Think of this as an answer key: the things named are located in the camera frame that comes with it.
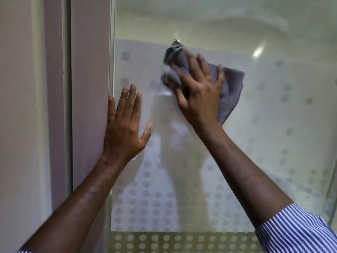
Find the person's left hand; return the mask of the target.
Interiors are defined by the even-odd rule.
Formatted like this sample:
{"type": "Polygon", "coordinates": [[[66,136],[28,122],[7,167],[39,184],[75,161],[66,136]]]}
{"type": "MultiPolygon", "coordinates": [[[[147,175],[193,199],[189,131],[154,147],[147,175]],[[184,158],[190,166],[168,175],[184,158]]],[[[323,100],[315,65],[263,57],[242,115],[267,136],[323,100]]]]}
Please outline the person's left hand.
{"type": "Polygon", "coordinates": [[[116,107],[115,120],[107,123],[101,159],[108,166],[125,166],[147,145],[140,143],[142,94],[137,92],[132,116],[126,116],[129,88],[124,87],[116,107]]]}

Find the person's left forearm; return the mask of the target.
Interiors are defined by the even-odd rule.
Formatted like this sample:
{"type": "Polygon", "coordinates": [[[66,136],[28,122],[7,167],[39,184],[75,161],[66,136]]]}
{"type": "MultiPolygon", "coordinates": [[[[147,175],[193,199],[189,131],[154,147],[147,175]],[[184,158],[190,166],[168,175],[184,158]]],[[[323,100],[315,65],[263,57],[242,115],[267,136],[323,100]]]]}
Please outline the person's left forearm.
{"type": "Polygon", "coordinates": [[[102,155],[83,182],[17,253],[78,253],[99,209],[130,160],[102,155]]]}

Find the grey vertical frame strip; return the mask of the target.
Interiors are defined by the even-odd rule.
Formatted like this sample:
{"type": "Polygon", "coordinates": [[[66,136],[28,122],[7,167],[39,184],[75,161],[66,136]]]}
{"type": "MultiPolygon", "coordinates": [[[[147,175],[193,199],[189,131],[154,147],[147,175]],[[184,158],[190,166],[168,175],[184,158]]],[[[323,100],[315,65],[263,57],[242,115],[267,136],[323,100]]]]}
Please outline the grey vertical frame strip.
{"type": "Polygon", "coordinates": [[[73,192],[71,0],[62,0],[66,195],[73,192]]]}

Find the person's right hand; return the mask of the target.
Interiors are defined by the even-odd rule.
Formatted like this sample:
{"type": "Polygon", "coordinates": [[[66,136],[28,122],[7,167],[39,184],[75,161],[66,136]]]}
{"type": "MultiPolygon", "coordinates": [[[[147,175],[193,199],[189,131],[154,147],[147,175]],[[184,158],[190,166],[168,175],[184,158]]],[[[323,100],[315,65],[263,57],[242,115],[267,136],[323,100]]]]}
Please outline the person's right hand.
{"type": "MultiPolygon", "coordinates": [[[[216,87],[209,65],[201,54],[196,59],[204,73],[204,81],[197,82],[191,75],[185,74],[178,66],[171,63],[171,68],[178,74],[182,84],[189,89],[190,95],[187,99],[188,109],[180,109],[186,120],[201,138],[213,129],[218,129],[217,113],[222,87],[216,87]]],[[[167,86],[174,92],[179,85],[169,82],[167,86]]]]}

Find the grey microfibre cleaning cloth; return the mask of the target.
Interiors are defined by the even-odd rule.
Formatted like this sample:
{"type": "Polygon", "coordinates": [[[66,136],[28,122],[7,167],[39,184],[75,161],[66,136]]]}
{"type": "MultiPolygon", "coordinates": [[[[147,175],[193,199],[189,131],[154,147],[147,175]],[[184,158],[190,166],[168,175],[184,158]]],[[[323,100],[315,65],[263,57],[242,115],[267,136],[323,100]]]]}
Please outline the grey microfibre cleaning cloth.
{"type": "MultiPolygon", "coordinates": [[[[178,74],[174,71],[173,68],[170,67],[171,63],[174,63],[176,66],[178,66],[185,74],[190,74],[185,47],[169,47],[166,49],[163,59],[164,70],[161,80],[165,85],[169,82],[179,85],[182,88],[184,96],[188,98],[190,95],[189,89],[182,84],[178,74]]],[[[226,67],[224,67],[224,72],[225,82],[220,93],[217,113],[217,121],[221,125],[225,123],[238,104],[243,89],[243,79],[245,76],[245,73],[242,71],[226,67]]]]}

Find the person's right forearm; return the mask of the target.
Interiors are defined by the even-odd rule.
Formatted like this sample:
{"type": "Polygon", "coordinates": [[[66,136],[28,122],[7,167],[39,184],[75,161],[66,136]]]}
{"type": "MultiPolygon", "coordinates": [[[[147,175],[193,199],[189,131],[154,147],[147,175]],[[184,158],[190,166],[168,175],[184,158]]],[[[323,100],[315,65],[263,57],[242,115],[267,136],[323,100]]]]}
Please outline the person's right forearm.
{"type": "Polygon", "coordinates": [[[217,122],[193,125],[254,228],[293,201],[231,140],[217,122]]]}

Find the blue white striped shirt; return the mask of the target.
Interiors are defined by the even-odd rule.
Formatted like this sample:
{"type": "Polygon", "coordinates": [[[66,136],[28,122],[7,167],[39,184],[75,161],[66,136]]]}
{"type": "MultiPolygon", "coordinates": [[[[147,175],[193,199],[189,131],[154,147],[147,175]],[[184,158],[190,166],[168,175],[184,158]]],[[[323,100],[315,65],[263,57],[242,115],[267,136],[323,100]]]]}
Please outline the blue white striped shirt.
{"type": "Polygon", "coordinates": [[[255,232],[112,232],[107,253],[337,253],[337,234],[293,203],[255,232]]]}

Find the dotted frosted glass panel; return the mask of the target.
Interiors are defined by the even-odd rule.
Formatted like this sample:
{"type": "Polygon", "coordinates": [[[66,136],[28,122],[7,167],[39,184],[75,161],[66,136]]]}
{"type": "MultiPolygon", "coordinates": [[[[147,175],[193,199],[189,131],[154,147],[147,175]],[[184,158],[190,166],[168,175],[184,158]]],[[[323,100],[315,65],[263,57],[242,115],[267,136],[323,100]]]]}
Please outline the dotted frosted glass panel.
{"type": "Polygon", "coordinates": [[[337,0],[113,0],[114,84],[143,96],[146,148],[109,198],[112,232],[254,232],[216,162],[163,85],[178,39],[245,73],[223,128],[294,202],[337,223],[337,0]]]}

